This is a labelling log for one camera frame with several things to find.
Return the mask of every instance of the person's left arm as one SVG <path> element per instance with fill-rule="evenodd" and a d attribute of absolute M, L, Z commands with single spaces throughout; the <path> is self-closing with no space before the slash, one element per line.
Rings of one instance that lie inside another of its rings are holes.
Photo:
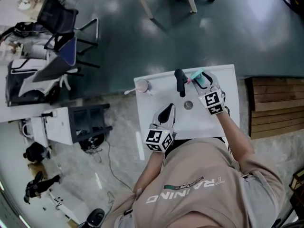
<path fill-rule="evenodd" d="M 143 170 L 133 189 L 134 193 L 139 189 L 143 191 L 159 175 L 162 169 L 163 158 L 164 153 L 162 152 L 153 152 L 151 154 L 146 168 Z"/>

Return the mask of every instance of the gray floor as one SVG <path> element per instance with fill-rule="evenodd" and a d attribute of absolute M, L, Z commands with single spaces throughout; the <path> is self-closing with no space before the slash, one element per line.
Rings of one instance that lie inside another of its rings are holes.
<path fill-rule="evenodd" d="M 77 0 L 76 25 L 100 19 L 98 48 L 83 60 L 83 78 L 70 79 L 70 99 L 124 91 L 133 78 L 177 68 L 234 64 L 251 75 L 304 76 L 304 27 L 282 0 L 147 0 L 149 20 L 139 0 Z M 80 34 L 90 38 L 92 30 Z"/>
<path fill-rule="evenodd" d="M 248 101 L 245 83 L 238 80 L 240 101 L 240 128 L 248 134 Z M 111 108 L 106 112 L 106 122 L 113 126 L 108 141 L 111 144 L 111 162 L 114 173 L 127 185 L 133 187 L 143 171 L 150 151 L 144 147 L 145 160 L 139 160 L 135 133 L 140 130 L 135 95 L 113 95 L 90 98 L 84 104 L 110 103 Z M 303 167 L 304 159 L 304 130 L 252 141 L 256 153 L 273 158 L 284 182 L 287 192 L 284 208 L 280 214 L 283 217 L 290 209 L 288 199 L 292 193 L 288 187 L 292 174 Z M 95 156 L 84 153 L 79 144 L 73 146 L 56 143 L 53 147 L 52 158 L 44 160 L 49 173 L 58 173 L 59 164 L 64 174 L 65 189 L 85 201 L 90 210 L 103 208 L 109 210 L 113 197 L 119 190 L 126 189 L 111 174 L 108 160 L 108 145 L 102 144 L 101 152 Z M 102 189 L 96 182 L 98 175 Z"/>

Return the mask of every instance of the white desk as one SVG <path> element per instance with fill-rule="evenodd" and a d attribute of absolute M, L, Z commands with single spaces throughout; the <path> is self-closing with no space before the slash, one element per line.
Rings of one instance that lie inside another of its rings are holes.
<path fill-rule="evenodd" d="M 199 68 L 184 69 L 186 76 L 190 76 Z M 230 109 L 232 120 L 239 126 L 239 103 L 238 87 L 234 71 L 234 65 L 209 66 L 205 70 L 213 73 L 223 91 L 226 93 L 225 106 Z M 184 98 L 177 92 L 176 78 L 174 71 L 138 77 L 134 82 L 144 78 L 151 84 L 151 93 L 136 92 L 137 109 L 142 137 L 148 130 L 153 115 L 163 106 L 174 103 L 176 107 L 176 121 L 173 126 L 177 133 L 175 139 L 194 139 L 204 137 L 224 137 L 224 131 L 215 115 L 210 116 L 207 110 L 198 99 L 198 94 L 193 83 L 185 84 Z M 193 102 L 193 108 L 186 110 L 184 102 Z"/>

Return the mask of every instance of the wooden crate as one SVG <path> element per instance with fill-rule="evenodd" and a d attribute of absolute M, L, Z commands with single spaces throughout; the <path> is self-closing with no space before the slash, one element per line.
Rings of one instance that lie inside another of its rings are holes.
<path fill-rule="evenodd" d="M 304 128 L 304 79 L 254 77 L 246 80 L 251 139 Z"/>

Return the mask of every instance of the shirt sleeve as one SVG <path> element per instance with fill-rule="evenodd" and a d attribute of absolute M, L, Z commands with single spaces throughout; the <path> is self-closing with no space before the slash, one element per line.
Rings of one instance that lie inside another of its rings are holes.
<path fill-rule="evenodd" d="M 113 228 L 117 217 L 122 215 L 125 211 L 130 210 L 135 201 L 136 195 L 131 191 L 126 191 L 117 195 L 112 206 L 111 212 L 105 218 L 101 228 Z"/>
<path fill-rule="evenodd" d="M 266 188 L 270 188 L 281 210 L 285 200 L 285 189 L 274 162 L 266 157 L 251 154 L 239 162 L 242 173 L 252 173 L 258 177 Z"/>

